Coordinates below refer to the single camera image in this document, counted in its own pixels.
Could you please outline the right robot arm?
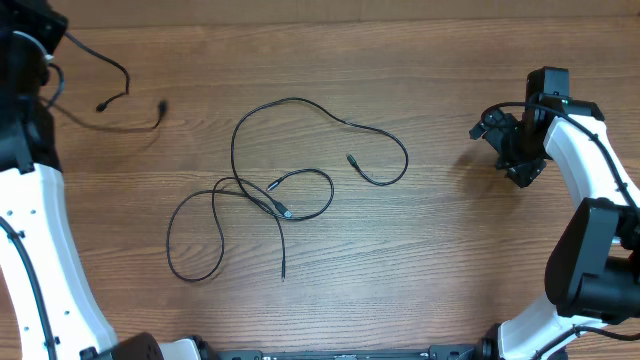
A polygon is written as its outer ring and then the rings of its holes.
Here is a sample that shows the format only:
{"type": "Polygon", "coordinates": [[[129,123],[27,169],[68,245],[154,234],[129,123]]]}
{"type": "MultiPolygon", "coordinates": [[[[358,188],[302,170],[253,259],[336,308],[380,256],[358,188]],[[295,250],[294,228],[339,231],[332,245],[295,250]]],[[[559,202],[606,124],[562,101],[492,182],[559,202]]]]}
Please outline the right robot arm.
{"type": "Polygon", "coordinates": [[[547,161],[558,166],[575,212],[545,268],[545,293],[518,316],[494,325],[466,359],[565,359],[587,333],[621,342],[638,335],[609,326],[639,315],[639,189],[607,136],[594,102],[570,95],[569,72],[530,72],[520,118],[492,105],[470,129],[497,152],[496,167],[521,188],[547,161]]]}

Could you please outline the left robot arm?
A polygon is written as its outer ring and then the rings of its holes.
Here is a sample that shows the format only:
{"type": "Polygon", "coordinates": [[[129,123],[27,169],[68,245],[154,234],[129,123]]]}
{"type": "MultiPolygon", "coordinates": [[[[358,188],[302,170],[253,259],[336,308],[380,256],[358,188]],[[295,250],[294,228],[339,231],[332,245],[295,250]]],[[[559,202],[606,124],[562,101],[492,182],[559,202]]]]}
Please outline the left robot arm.
{"type": "Polygon", "coordinates": [[[1,4],[1,270],[24,359],[199,359],[192,338],[121,341],[98,307],[71,234],[51,105],[67,19],[45,1],[1,4]]]}

